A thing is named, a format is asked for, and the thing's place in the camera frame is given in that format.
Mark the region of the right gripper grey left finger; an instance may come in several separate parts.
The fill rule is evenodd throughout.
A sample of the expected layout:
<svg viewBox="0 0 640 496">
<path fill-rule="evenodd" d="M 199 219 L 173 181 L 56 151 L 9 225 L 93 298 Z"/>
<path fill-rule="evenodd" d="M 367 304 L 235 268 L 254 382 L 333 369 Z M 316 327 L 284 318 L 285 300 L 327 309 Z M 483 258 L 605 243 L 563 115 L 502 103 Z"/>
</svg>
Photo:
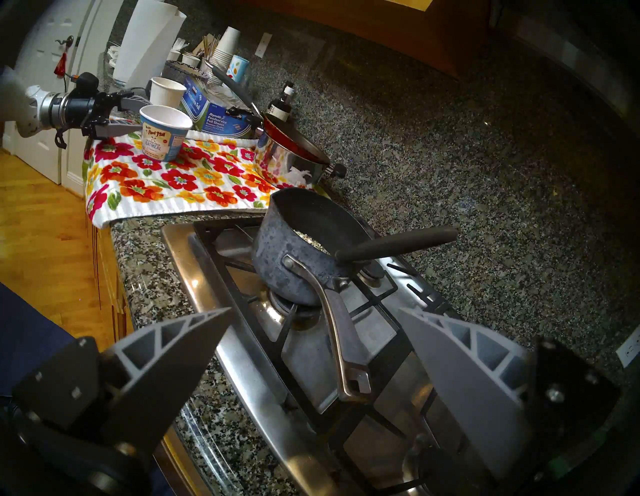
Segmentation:
<svg viewBox="0 0 640 496">
<path fill-rule="evenodd" d="M 84 444 L 150 455 L 191 397 L 231 325 L 229 307 L 156 322 L 99 352 L 81 337 L 13 389 L 38 424 Z"/>
</svg>

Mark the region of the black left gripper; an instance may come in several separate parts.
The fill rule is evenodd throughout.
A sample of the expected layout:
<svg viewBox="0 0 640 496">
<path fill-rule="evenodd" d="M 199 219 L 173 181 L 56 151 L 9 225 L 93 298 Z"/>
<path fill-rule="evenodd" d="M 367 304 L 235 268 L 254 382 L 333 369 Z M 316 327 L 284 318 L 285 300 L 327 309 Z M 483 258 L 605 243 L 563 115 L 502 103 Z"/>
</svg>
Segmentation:
<svg viewBox="0 0 640 496">
<path fill-rule="evenodd" d="M 121 112 L 139 113 L 147 105 L 151 105 L 151 102 L 140 95 L 124 97 L 122 92 L 99 91 L 88 97 L 72 91 L 64 105 L 64 131 L 80 129 L 83 136 L 94 136 L 95 140 L 136 133 L 142 130 L 141 124 L 110 121 L 111 110 L 118 107 Z"/>
</svg>

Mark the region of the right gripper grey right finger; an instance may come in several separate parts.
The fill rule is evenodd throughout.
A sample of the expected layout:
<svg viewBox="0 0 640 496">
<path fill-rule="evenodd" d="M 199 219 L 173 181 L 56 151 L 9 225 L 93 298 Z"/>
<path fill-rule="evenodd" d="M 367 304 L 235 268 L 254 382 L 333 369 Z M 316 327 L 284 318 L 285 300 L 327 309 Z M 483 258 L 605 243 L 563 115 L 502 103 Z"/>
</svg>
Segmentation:
<svg viewBox="0 0 640 496">
<path fill-rule="evenodd" d="M 492 329 L 417 308 L 400 322 L 437 393 L 499 483 L 561 478 L 566 453 L 599 433 L 621 389 L 558 340 L 529 350 Z"/>
</svg>

